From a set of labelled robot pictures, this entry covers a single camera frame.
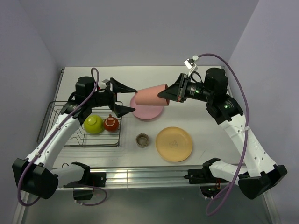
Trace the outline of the pink cup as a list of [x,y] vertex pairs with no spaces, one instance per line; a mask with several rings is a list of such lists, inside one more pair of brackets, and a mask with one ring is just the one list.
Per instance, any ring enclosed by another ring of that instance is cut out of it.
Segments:
[[135,103],[146,106],[168,106],[169,100],[160,98],[158,94],[168,88],[167,84],[138,90],[135,94]]

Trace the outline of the orange mug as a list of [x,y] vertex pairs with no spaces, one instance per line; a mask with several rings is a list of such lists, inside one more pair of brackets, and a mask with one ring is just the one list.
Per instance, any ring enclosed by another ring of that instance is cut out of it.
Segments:
[[119,128],[119,121],[116,117],[112,116],[110,114],[104,121],[103,121],[103,127],[106,131],[114,133]]

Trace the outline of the pink plate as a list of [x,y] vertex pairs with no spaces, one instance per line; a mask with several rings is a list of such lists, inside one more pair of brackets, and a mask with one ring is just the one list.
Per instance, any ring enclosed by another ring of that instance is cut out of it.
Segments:
[[130,107],[135,110],[132,114],[142,120],[151,120],[157,118],[163,111],[163,106],[148,106],[148,105],[137,105],[135,97],[133,96],[130,100]]

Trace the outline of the green bowl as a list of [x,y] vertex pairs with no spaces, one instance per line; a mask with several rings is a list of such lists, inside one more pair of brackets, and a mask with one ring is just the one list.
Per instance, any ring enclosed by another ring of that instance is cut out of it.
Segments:
[[84,129],[89,134],[99,134],[104,130],[103,119],[96,114],[89,115],[84,121]]

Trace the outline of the small speckled grey cup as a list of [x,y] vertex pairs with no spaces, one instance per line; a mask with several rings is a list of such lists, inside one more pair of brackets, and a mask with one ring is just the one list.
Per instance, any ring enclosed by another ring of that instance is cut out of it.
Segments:
[[150,144],[150,138],[147,134],[145,133],[140,133],[136,136],[136,144],[140,148],[145,148]]

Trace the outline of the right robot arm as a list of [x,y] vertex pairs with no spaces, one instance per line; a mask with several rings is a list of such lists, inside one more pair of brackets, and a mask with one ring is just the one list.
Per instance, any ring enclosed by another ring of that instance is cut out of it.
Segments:
[[183,103],[188,98],[206,103],[209,115],[227,133],[238,152],[244,156],[244,167],[234,182],[248,199],[276,186],[287,174],[263,149],[237,101],[227,93],[228,78],[224,69],[210,68],[203,82],[181,73],[176,82],[158,93],[158,97]]

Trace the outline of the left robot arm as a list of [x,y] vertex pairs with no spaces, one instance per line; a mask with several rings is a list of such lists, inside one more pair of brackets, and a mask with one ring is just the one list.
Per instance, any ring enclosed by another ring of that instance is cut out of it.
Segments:
[[54,169],[57,156],[70,137],[79,129],[95,107],[107,106],[120,118],[134,108],[117,104],[119,93],[135,93],[111,78],[106,87],[99,89],[93,77],[80,77],[75,91],[63,106],[55,125],[42,142],[25,159],[16,159],[12,165],[18,192],[25,191],[37,198],[50,198],[57,188],[76,182],[79,186],[90,183],[90,167],[73,162],[64,168]]

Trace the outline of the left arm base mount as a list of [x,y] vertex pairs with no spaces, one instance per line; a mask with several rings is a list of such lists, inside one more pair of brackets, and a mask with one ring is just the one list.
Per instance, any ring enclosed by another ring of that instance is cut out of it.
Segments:
[[104,198],[97,203],[87,204],[84,200],[90,200],[92,195],[85,194],[83,191],[73,191],[75,203],[81,206],[96,206],[105,202],[107,191],[103,189],[106,184],[106,173],[92,173],[91,168],[80,162],[73,162],[67,167],[61,167],[56,170],[58,175],[58,188],[91,188],[93,193],[95,189],[104,192]]

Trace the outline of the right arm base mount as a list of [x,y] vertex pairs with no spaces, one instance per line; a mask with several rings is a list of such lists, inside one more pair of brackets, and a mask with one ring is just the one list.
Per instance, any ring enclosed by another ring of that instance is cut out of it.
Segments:
[[210,173],[201,169],[189,169],[184,176],[189,184],[199,184],[200,191],[205,199],[213,199],[221,191],[221,184],[228,183],[228,181],[213,177]]

